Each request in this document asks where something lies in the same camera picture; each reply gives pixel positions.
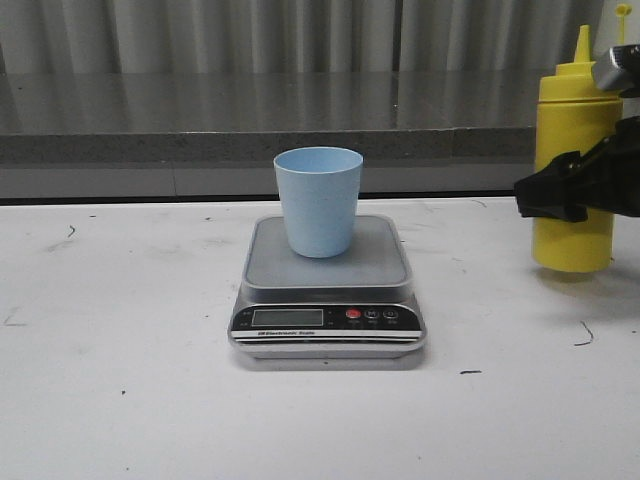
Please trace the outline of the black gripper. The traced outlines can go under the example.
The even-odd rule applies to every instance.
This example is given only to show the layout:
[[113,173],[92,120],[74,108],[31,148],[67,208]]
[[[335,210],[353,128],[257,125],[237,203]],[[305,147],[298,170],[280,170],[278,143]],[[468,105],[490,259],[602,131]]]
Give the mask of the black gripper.
[[584,222],[588,209],[639,216],[639,117],[620,120],[591,150],[559,154],[514,184],[520,215]]

